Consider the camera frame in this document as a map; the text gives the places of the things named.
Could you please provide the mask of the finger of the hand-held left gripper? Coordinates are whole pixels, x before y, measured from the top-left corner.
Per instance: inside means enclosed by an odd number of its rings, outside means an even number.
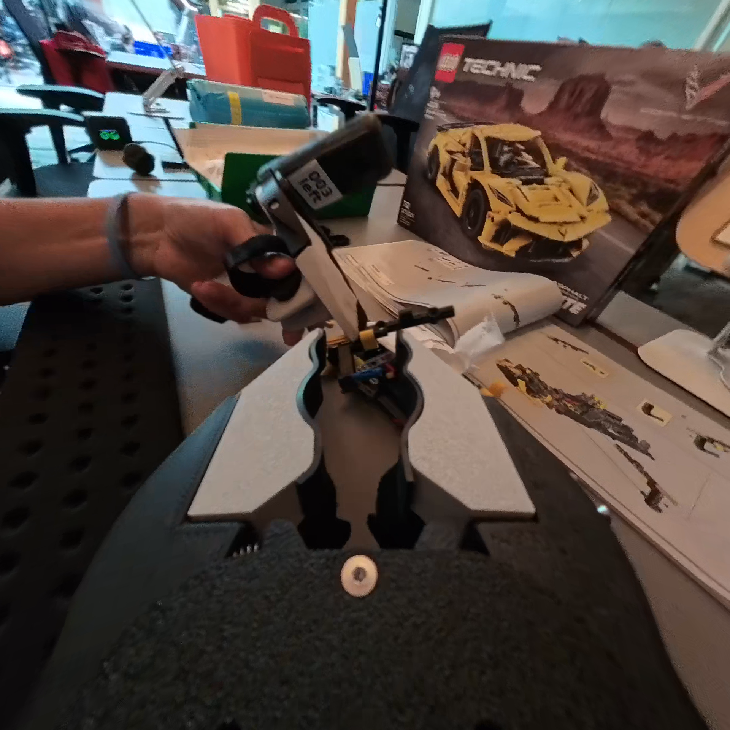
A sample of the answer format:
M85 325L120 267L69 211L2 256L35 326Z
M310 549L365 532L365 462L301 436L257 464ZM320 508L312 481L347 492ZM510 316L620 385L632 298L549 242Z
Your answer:
M333 260L322 235L306 222L297 220L306 243L294 260L303 278L351 342L360 342L367 319L348 279Z

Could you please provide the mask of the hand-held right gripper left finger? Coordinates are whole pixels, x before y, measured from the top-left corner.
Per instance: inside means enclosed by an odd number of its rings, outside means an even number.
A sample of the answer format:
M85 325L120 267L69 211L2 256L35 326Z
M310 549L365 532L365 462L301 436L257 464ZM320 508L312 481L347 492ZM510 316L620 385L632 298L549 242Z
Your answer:
M187 510L191 521L254 518L310 477L322 456L323 330L313 330L239 392Z

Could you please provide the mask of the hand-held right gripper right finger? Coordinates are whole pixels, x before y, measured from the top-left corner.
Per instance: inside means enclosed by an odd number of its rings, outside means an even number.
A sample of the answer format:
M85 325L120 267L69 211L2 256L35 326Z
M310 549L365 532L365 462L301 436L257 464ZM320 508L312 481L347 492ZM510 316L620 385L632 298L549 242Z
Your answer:
M486 398L409 331L401 373L415 387L401 458L413 511L426 523L530 520L536 508Z

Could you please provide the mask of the small black yellow lego assembly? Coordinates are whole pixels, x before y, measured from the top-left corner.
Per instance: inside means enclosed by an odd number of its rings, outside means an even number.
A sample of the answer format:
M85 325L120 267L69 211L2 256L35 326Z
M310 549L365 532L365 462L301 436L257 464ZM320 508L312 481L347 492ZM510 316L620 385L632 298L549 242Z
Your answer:
M455 307L452 305L428 307L423 312L404 309L390 320L366 322L353 341L348 340L344 335L331 340L327 339L326 347L329 351L335 351L338 348L349 348L354 353L376 351L380 347L379 341L391 333L426 324L437 324L454 315Z

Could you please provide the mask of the partly built lego car chassis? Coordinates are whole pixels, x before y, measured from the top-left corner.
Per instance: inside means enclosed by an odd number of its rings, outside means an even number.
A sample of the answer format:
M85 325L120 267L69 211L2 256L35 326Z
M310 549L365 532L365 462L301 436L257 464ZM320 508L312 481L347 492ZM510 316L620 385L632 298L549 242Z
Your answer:
M377 405L399 429L415 406L415 392L400 374L394 351L383 345L373 351L355 351L349 344L327 344L328 365L344 394L358 394Z

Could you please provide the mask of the person's left forearm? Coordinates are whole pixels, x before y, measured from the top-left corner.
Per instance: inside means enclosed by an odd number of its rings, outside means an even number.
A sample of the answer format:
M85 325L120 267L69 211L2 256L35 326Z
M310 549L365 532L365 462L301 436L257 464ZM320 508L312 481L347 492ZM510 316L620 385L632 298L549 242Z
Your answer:
M1 305L121 278L108 198L3 198Z

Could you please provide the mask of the lego instruction booklet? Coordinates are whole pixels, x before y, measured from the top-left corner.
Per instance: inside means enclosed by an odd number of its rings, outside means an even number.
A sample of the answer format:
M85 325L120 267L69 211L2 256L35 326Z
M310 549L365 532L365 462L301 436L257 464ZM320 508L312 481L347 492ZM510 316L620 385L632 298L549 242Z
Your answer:
M336 250L352 286L390 315L455 307L418 333L440 355L488 314L505 343L467 372L593 491L728 601L728 429L547 320L558 286L489 271L421 241Z

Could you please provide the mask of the lego set cardboard box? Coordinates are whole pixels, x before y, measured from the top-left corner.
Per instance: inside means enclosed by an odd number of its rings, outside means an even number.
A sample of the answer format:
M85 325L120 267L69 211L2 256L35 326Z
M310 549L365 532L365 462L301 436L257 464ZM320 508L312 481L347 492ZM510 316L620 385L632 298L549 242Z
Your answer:
M571 325L728 151L728 53L440 40L398 224L466 263L542 275Z

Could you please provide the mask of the person's left hand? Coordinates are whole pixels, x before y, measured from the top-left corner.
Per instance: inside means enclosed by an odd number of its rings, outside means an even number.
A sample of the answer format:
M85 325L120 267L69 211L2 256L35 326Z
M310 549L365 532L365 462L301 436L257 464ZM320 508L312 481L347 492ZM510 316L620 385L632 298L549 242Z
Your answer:
M237 324L267 319L267 303L231 287L226 256L270 232L234 206L151 194L127 200L125 250L133 271L174 283L210 313Z

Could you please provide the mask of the green plastic bin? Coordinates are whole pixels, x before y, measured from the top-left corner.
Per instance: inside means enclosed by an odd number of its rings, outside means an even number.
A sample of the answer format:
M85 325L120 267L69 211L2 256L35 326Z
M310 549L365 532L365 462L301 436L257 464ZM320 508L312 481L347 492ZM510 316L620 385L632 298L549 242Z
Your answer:
M256 181L259 169L277 158L278 156L267 154L228 152L224 158L223 180L218 196L221 202L235 206L254 221L263 223L262 214L251 208L248 191ZM315 211L314 217L319 221L367 217L370 214L375 191L376 187L371 186L357 193L345 195L338 202Z

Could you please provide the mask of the black round knob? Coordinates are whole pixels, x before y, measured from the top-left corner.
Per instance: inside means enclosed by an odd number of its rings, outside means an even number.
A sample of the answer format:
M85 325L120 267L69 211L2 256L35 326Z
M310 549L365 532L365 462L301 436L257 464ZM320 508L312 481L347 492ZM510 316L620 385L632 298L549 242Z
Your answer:
M136 142L130 142L124 146L122 161L136 175L142 177L150 177L156 167L154 155Z

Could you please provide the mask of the grey wristband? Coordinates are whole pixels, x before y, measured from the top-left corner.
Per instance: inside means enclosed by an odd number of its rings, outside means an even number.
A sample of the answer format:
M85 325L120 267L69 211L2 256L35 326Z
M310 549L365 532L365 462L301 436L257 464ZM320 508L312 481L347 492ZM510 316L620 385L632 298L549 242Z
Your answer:
M129 260L128 242L126 232L129 212L129 202L133 194L125 192L112 197L106 208L105 236L109 260L114 271L119 275L119 280L139 280L141 276L132 267Z

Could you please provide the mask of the white sheet stand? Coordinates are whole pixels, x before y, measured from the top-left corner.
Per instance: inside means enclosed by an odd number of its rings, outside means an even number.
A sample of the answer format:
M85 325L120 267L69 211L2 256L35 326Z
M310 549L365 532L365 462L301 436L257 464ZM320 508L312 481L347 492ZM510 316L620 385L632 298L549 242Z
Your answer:
M652 370L729 416L729 324L713 338L674 330L640 347Z

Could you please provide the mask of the small black display device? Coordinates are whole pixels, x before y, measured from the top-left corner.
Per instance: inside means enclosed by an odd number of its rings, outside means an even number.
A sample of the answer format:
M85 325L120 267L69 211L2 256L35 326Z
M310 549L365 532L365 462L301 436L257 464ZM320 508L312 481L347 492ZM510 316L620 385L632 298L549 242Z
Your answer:
M124 117L102 113L84 113L86 130L97 151L122 151L133 142L133 136Z

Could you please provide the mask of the red office chair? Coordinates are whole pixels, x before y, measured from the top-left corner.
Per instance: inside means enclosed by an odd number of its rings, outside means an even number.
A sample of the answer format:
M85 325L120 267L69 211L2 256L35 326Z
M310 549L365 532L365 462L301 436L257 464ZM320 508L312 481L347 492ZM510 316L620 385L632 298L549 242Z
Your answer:
M52 39L41 40L40 48L56 84L100 94L116 91L106 53L81 33L57 31Z

